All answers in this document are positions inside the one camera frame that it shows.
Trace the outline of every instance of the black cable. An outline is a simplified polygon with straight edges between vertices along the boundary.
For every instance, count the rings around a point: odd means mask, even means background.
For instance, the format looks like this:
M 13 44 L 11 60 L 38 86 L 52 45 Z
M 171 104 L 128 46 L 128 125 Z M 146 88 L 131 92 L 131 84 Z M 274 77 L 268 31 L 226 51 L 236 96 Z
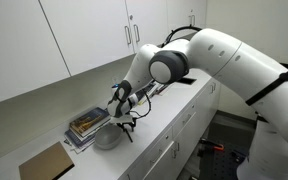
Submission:
M 135 117 L 135 119 L 143 118 L 143 117 L 147 116 L 147 115 L 151 112 L 151 107 L 152 107 L 152 105 L 151 105 L 150 98 L 148 97 L 148 95 L 147 95 L 146 92 L 145 92 L 144 94 L 145 94 L 145 97 L 146 97 L 146 99 L 147 99 L 149 109 L 148 109 L 147 113 L 144 114 L 144 115 L 140 115 L 140 114 L 139 114 L 138 112 L 136 112 L 136 111 L 130 111 L 130 112 L 136 113 L 136 114 L 139 116 L 139 117 Z
M 180 27 L 180 28 L 177 28 L 175 30 L 172 30 L 171 34 L 169 34 L 166 38 L 166 40 L 164 41 L 164 43 L 161 45 L 161 47 L 163 48 L 166 44 L 170 43 L 173 35 L 175 33 L 177 33 L 178 31 L 182 31 L 182 30 L 185 30 L 185 29 L 191 29 L 191 30 L 195 30 L 195 31 L 201 31 L 202 29 L 199 28 L 199 27 L 194 27 L 192 25 L 189 25 L 189 26 L 183 26 L 183 27 Z

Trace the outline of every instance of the black band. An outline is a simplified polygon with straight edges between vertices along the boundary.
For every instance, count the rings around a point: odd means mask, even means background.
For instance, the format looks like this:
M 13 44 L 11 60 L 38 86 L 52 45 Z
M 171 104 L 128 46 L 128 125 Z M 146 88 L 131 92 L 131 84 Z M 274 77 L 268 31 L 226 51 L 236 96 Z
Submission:
M 127 101 L 128 101 L 128 105 L 130 106 L 130 110 L 133 109 L 133 104 L 132 104 L 130 98 L 127 98 Z
M 126 101 L 123 101 L 122 99 L 120 99 L 119 97 L 118 97 L 118 94 L 115 92 L 114 93 L 114 96 L 116 97 L 116 99 L 118 99 L 121 103 L 125 103 Z
M 266 96 L 268 93 L 273 91 L 275 88 L 283 84 L 284 82 L 288 81 L 288 71 L 285 73 L 280 74 L 279 78 L 276 79 L 274 82 L 272 82 L 270 85 L 266 86 L 263 90 L 255 94 L 253 97 L 251 97 L 249 100 L 245 101 L 247 105 L 251 106 L 259 99 Z

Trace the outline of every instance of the upper cabinet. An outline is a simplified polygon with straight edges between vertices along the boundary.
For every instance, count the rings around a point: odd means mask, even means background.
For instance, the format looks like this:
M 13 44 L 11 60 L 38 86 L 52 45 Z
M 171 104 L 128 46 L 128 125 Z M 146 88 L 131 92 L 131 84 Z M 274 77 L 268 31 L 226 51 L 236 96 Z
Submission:
M 0 0 L 0 101 L 67 77 L 39 2 Z
M 167 35 L 166 0 L 126 0 L 135 52 L 144 44 L 162 44 Z
M 167 0 L 168 7 L 168 31 L 182 26 L 195 26 L 205 28 L 206 0 Z M 174 38 L 179 38 L 195 31 L 184 30 L 176 33 Z
M 166 0 L 41 0 L 72 75 L 162 44 Z
M 124 0 L 41 0 L 72 75 L 132 54 Z

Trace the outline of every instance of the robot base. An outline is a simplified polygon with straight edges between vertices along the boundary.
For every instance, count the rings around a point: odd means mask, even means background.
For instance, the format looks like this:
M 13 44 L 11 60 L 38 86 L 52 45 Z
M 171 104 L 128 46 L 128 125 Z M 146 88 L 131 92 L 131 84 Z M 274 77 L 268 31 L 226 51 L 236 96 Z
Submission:
M 264 176 L 256 168 L 254 168 L 247 159 L 237 168 L 237 177 L 239 180 L 288 180 L 288 177 L 279 179 Z
M 267 122 L 258 121 L 249 156 L 237 168 L 239 180 L 288 180 L 288 143 Z

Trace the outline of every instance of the silver handle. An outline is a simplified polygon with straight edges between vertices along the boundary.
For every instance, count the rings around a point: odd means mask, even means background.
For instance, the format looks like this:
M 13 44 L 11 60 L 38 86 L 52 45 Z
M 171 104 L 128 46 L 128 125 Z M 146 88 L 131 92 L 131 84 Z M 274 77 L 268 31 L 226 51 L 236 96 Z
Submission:
M 124 29 L 125 29 L 127 44 L 131 44 L 132 42 L 131 42 L 130 28 L 128 28 L 128 26 L 125 26 Z
M 188 114 L 188 115 L 187 115 L 187 119 L 183 121 L 183 124 L 187 123 L 187 121 L 190 120 L 191 117 L 192 117 L 192 115 L 191 115 L 191 114 Z
M 190 25 L 192 25 L 192 19 L 193 19 L 193 16 L 188 16 L 190 18 Z
M 214 84 L 214 91 L 216 90 L 216 83 L 213 83 Z
M 134 24 L 134 31 L 135 31 L 135 36 L 136 36 L 136 42 L 140 42 L 140 32 L 138 31 L 138 26 Z
M 172 149 L 172 157 L 173 157 L 173 159 L 175 159 L 176 158 L 176 150 L 175 149 Z
M 195 15 L 192 15 L 192 19 L 194 19 L 193 21 L 192 21 L 192 26 L 195 26 Z
M 177 151 L 180 151 L 180 143 L 177 142 Z
M 210 85 L 211 86 L 211 92 L 210 92 L 210 94 L 213 94 L 213 92 L 214 92 L 214 86 L 213 85 Z
M 154 160 L 151 160 L 151 161 L 150 161 L 152 164 L 156 163 L 156 161 L 158 160 L 158 158 L 162 155 L 162 152 L 163 152 L 162 149 L 159 149 L 158 151 L 159 151 L 159 153 L 158 153 L 157 157 L 156 157 Z

